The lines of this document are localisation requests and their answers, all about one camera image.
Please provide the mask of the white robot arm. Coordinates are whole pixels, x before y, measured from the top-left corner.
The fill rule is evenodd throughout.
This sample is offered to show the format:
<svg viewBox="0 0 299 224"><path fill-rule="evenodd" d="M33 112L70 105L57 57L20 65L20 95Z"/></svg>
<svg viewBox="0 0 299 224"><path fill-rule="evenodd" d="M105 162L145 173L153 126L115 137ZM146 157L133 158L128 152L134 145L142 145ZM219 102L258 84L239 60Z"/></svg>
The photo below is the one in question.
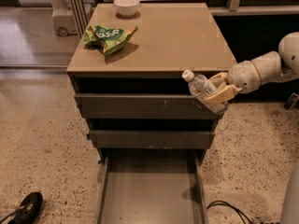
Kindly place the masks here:
<svg viewBox="0 0 299 224"><path fill-rule="evenodd" d="M270 51L250 61L233 65L209 80L217 91L206 98L208 105L232 100L239 93L257 91L267 83L284 83L299 78L299 33L285 35L278 51ZM299 162L289 178L280 224L299 224Z"/></svg>

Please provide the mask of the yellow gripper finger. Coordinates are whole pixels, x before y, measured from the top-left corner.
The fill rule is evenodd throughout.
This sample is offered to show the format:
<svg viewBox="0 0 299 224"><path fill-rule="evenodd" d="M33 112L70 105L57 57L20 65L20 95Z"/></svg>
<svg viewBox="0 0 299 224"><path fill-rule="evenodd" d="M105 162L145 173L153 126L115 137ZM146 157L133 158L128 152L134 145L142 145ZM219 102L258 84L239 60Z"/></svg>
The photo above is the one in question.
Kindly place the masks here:
<svg viewBox="0 0 299 224"><path fill-rule="evenodd" d="M240 89L236 85L225 85L222 90L217 91L215 94L207 97L205 102L207 105L217 105L232 100Z"/></svg>
<svg viewBox="0 0 299 224"><path fill-rule="evenodd" d="M227 72L219 72L218 74L211 77L209 80L216 86L219 87L220 85L226 85L228 83Z"/></svg>

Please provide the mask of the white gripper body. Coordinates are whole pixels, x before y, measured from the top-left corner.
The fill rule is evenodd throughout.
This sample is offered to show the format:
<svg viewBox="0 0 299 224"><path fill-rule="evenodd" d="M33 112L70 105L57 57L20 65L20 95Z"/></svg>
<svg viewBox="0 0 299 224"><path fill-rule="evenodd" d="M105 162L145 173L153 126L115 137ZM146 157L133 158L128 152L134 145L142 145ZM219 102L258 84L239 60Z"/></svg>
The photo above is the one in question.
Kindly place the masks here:
<svg viewBox="0 0 299 224"><path fill-rule="evenodd" d="M261 86L260 76L251 61L233 65L228 71L227 78L230 84L236 86L239 93L250 93Z"/></svg>

